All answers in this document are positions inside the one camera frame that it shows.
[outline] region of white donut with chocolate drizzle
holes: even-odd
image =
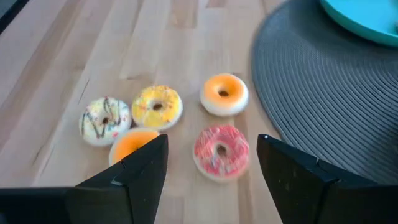
[[[131,113],[128,105],[107,96],[92,101],[79,120],[80,134],[93,146],[111,145],[130,126]]]

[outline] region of yellow frosted donut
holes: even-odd
[[[178,93],[165,85],[145,88],[134,99],[132,118],[138,126],[165,130],[173,126],[182,114],[182,100]]]

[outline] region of chocolate drizzle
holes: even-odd
[[[120,100],[118,100],[118,105],[117,105],[118,113],[117,114],[113,114],[112,107],[111,107],[111,104],[109,103],[109,98],[108,97],[105,97],[105,99],[103,101],[103,108],[104,108],[105,112],[107,112],[108,114],[111,115],[111,119],[110,119],[111,122],[102,124],[103,128],[102,128],[102,131],[101,131],[101,134],[100,134],[100,132],[98,131],[98,127],[97,127],[97,125],[95,123],[94,117],[91,115],[91,113],[88,110],[86,110],[86,112],[83,114],[83,118],[82,118],[82,122],[81,122],[81,133],[82,134],[84,134],[84,131],[85,131],[84,130],[84,122],[85,122],[85,118],[86,117],[90,120],[90,123],[93,126],[93,129],[94,129],[94,132],[96,134],[97,139],[103,138],[105,136],[105,132],[106,132],[106,127],[107,126],[112,127],[112,126],[115,126],[115,125],[120,125],[120,123],[121,123]]]

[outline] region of wooden table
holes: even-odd
[[[108,166],[109,147],[81,139],[78,118],[104,95],[131,103],[144,87],[182,97],[169,135],[157,223],[280,223],[256,154],[257,135],[279,137],[250,74],[256,29],[282,0],[31,0],[0,35],[0,186],[76,185]],[[230,72],[250,91],[246,110],[217,118],[200,105],[210,76]],[[211,124],[233,124],[251,168],[226,185],[204,178],[192,146]]]

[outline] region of orange frosted donut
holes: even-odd
[[[200,101],[206,110],[217,116],[231,116],[247,105],[249,91],[244,82],[229,73],[222,73],[206,81]]]
[[[113,165],[159,135],[157,131],[148,128],[132,128],[120,136],[112,145],[109,153],[109,165]]]

